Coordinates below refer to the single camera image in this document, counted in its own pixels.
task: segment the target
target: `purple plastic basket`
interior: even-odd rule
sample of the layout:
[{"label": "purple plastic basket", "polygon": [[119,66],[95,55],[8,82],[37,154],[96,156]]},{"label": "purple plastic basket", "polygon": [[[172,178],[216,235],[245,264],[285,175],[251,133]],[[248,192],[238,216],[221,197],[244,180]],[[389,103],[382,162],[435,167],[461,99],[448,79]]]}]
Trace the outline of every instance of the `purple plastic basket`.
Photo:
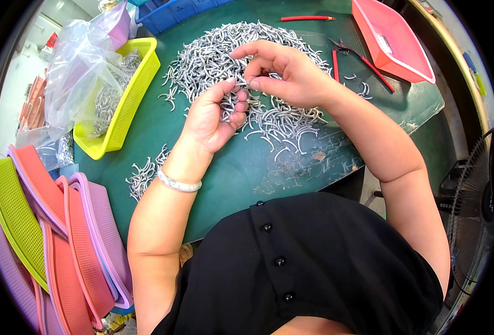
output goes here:
[{"label": "purple plastic basket", "polygon": [[30,325],[38,332],[37,301],[31,275],[20,260],[16,260],[0,224],[0,273],[9,292]]},{"label": "purple plastic basket", "polygon": [[107,23],[105,20],[92,22],[92,23],[96,23],[98,27],[102,28],[108,33],[115,50],[118,50],[121,46],[126,44],[126,41],[128,40],[128,35],[130,34],[131,19],[126,4],[127,1],[123,1],[122,3],[117,5],[117,6],[123,6],[124,9],[122,10],[122,14],[117,18],[114,24]]},{"label": "purple plastic basket", "polygon": [[41,298],[42,329],[44,329],[44,335],[65,335],[49,294],[42,287],[38,289],[40,290],[38,294]]},{"label": "purple plastic basket", "polygon": [[102,272],[105,278],[111,278],[119,293],[115,306],[129,308],[133,304],[132,275],[126,249],[113,218],[108,192],[102,185],[89,182],[80,172],[74,173],[68,184],[81,195],[92,246],[102,261]]}]

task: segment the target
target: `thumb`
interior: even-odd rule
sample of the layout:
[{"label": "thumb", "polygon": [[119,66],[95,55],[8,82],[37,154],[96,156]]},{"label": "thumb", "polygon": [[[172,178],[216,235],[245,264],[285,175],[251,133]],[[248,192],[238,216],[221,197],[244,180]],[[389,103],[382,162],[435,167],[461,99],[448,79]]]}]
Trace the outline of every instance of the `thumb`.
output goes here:
[{"label": "thumb", "polygon": [[256,77],[250,81],[249,87],[280,98],[285,98],[290,90],[289,83],[285,80],[270,77]]},{"label": "thumb", "polygon": [[227,80],[218,82],[204,92],[201,96],[203,98],[203,102],[207,104],[218,104],[221,102],[221,99],[223,99],[225,94],[230,93],[230,91],[234,89],[235,84],[236,79],[234,78],[228,78]]}]

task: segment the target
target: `red pencil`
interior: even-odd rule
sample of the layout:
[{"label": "red pencil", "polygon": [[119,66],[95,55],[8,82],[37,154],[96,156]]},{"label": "red pencil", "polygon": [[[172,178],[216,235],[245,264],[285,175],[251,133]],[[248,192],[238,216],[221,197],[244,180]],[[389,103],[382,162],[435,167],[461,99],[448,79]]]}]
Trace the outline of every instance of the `red pencil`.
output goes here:
[{"label": "red pencil", "polygon": [[299,21],[299,20],[334,20],[331,16],[289,16],[281,18],[281,21]]}]

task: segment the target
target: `yellow plastic basket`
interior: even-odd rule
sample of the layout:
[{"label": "yellow plastic basket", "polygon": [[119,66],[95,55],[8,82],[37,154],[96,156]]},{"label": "yellow plastic basket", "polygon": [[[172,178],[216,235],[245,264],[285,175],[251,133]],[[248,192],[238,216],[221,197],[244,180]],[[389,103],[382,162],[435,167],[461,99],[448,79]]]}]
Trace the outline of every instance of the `yellow plastic basket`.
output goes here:
[{"label": "yellow plastic basket", "polygon": [[0,159],[0,224],[25,268],[49,292],[44,269],[42,229],[25,199],[9,157]]},{"label": "yellow plastic basket", "polygon": [[[89,138],[87,137],[88,132],[80,123],[74,127],[74,140],[92,159],[98,160],[106,152],[122,148],[144,93],[161,66],[160,60],[156,56],[156,46],[156,39],[147,37],[129,40],[117,50],[118,53],[125,56],[137,48],[141,54],[142,61],[120,98],[120,103],[105,135],[98,138]],[[94,108],[94,97],[91,98],[91,108]]]}]

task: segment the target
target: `green workbench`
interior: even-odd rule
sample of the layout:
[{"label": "green workbench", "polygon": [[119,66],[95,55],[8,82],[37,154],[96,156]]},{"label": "green workbench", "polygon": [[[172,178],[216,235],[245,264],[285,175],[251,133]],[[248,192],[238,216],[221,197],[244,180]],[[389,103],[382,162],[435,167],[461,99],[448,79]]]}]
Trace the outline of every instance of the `green workbench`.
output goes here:
[{"label": "green workbench", "polygon": [[[334,21],[280,22],[281,16],[327,15]],[[163,144],[172,148],[178,139],[184,122],[184,109],[189,102],[183,94],[176,95],[176,109],[170,112],[171,104],[161,93],[169,92],[169,85],[162,86],[167,65],[176,59],[182,44],[188,44],[222,23],[239,21],[257,22],[274,27],[295,30],[314,50],[323,50],[323,59],[332,63],[331,46],[327,37],[341,37],[371,61],[364,39],[351,16],[351,2],[345,1],[264,1],[236,0],[198,14],[156,36],[156,53],[161,68],[150,84],[131,124],[124,146],[120,151],[109,152],[98,161],[88,157],[77,145],[74,148],[75,162],[91,182],[105,186],[117,223],[120,236],[126,243],[130,218],[136,201],[129,197],[129,185],[125,178],[132,175],[132,164],[143,166],[147,157],[156,157]],[[410,84],[398,77],[384,73],[395,88],[391,94],[384,84],[357,57],[338,53],[340,81],[356,92],[362,91],[360,81],[370,85],[371,101],[380,110],[400,124],[407,133],[412,133],[428,119],[438,113],[444,102],[435,85],[426,82]],[[345,80],[344,75],[357,75],[357,79]],[[283,152],[277,162],[274,156],[284,148],[276,146],[270,153],[270,144],[256,136],[246,142],[243,137],[250,131],[247,127],[241,135],[234,136],[222,150],[217,152],[203,179],[197,199],[190,213],[184,241],[195,241],[204,235],[222,218],[248,208],[257,200],[268,200],[318,191],[364,165],[355,147],[338,124],[325,115],[329,124],[322,126],[316,138],[313,133],[301,139],[301,148],[307,154]]]}]

